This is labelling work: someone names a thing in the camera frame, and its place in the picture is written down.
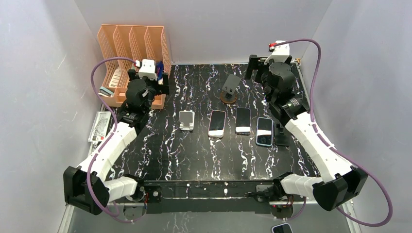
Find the clear case phone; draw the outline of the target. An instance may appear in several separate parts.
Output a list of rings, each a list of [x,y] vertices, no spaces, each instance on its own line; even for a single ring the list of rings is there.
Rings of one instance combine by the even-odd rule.
[[[251,132],[251,112],[249,108],[236,109],[236,134],[249,135]]]

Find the blue case phone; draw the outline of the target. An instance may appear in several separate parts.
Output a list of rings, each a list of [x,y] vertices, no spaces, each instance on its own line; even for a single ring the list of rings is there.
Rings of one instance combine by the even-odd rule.
[[[256,144],[271,147],[273,145],[273,120],[259,117],[257,119]]]

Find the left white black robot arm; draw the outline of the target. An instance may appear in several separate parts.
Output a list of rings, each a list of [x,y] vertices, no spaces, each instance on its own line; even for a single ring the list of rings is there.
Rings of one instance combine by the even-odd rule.
[[[123,197],[133,202],[143,200],[144,182],[133,175],[106,180],[107,174],[123,153],[144,129],[155,96],[170,93],[169,75],[162,73],[162,83],[146,76],[139,77],[129,70],[130,82],[125,101],[114,116],[114,125],[108,136],[77,167],[69,166],[63,173],[64,198],[69,205],[98,215],[109,202]]]

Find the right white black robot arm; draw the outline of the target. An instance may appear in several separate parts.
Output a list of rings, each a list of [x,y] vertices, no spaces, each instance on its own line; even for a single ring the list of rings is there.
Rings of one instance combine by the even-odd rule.
[[[291,133],[303,146],[315,163],[319,177],[300,176],[286,173],[274,181],[274,196],[286,201],[292,195],[315,199],[327,211],[357,196],[368,175],[360,168],[333,152],[330,142],[321,140],[322,133],[315,130],[316,124],[310,118],[309,106],[292,91],[296,76],[292,72],[291,57],[284,62],[250,55],[245,79],[256,71],[255,82],[262,84],[266,102],[272,115],[285,130]]]

